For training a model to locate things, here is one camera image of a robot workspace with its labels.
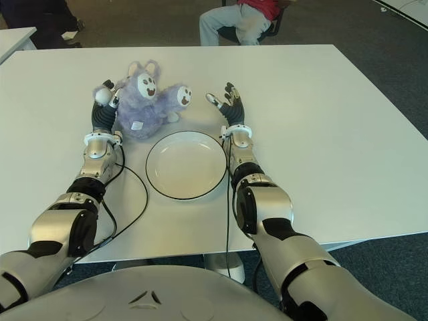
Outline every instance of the stuffed animal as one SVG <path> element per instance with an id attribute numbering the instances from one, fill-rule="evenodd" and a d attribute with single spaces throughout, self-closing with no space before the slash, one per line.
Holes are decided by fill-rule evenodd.
<path id="1" fill-rule="evenodd" d="M 139 62 L 132 62 L 128 77 L 116 84 L 115 88 L 121 89 L 116 125 L 125 137 L 143 140 L 152 136 L 163 124 L 178 121 L 177 112 L 191 103 L 192 91 L 184 84 L 175 84 L 159 92 L 160 72 L 159 65 L 153 60 L 144 67 Z M 105 91 L 105 88 L 97 87 L 95 101 L 105 103 Z"/>

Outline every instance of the gray carpet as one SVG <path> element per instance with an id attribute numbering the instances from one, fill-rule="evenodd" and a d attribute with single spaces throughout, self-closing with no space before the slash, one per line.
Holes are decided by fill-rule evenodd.
<path id="1" fill-rule="evenodd" d="M 198 45 L 198 16 L 220 0 L 69 0 L 86 22 L 84 47 Z M 428 138 L 428 32 L 370 0 L 299 0 L 270 44 L 333 43 Z M 428 234 L 380 239 L 332 255 L 370 291 L 418 320 L 428 320 Z M 241 254 L 251 284 L 255 252 Z M 203 266 L 201 256 L 155 263 Z M 107 272 L 112 263 L 78 265 L 58 287 Z M 261 295 L 277 305 L 263 270 Z"/>

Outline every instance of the white table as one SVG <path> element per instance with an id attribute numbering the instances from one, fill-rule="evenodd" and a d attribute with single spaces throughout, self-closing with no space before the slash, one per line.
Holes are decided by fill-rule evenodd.
<path id="1" fill-rule="evenodd" d="M 0 30 L 0 64 L 17 50 L 37 49 L 30 40 L 35 27 Z"/>
<path id="2" fill-rule="evenodd" d="M 428 1 L 374 0 L 428 31 Z"/>
<path id="3" fill-rule="evenodd" d="M 222 96 L 230 81 L 259 163 L 294 202 L 297 231 L 326 244 L 428 230 L 428 142 L 333 45 L 21 51 L 0 66 L 0 253 L 26 248 L 33 220 L 79 171 L 92 88 L 150 58 L 163 68 L 160 88 L 183 81 L 194 94 L 180 122 L 145 143 L 126 142 L 127 165 L 146 182 L 158 139 L 182 129 L 219 134 L 224 119 L 204 95 Z M 224 251 L 226 186 L 176 201 L 148 184 L 142 219 L 87 261 Z M 142 191 L 126 171 L 109 187 L 119 229 L 141 210 Z M 230 248 L 250 249 L 231 222 Z M 98 238 L 111 231 L 103 211 L 99 226 Z"/>

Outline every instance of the chair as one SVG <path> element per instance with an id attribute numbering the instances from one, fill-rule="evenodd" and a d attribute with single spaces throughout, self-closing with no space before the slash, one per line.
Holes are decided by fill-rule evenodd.
<path id="1" fill-rule="evenodd" d="M 226 6 L 226 0 L 221 0 L 221 6 Z M 261 42 L 266 37 L 272 37 L 274 35 L 278 34 L 278 31 L 280 30 L 282 15 L 284 14 L 284 9 L 281 9 L 280 14 L 272 21 L 272 24 L 270 25 L 269 29 L 263 32 L 258 41 Z M 219 35 L 227 40 L 230 40 L 234 43 L 239 43 L 239 40 L 236 36 L 236 28 L 235 27 L 221 27 L 217 30 Z"/>

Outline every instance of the white plate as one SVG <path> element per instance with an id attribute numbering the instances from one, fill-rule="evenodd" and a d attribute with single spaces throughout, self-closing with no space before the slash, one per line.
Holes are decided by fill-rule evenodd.
<path id="1" fill-rule="evenodd" d="M 194 199 L 209 193 L 225 172 L 223 149 L 201 132 L 176 132 L 162 138 L 146 160 L 150 184 L 173 199 Z"/>

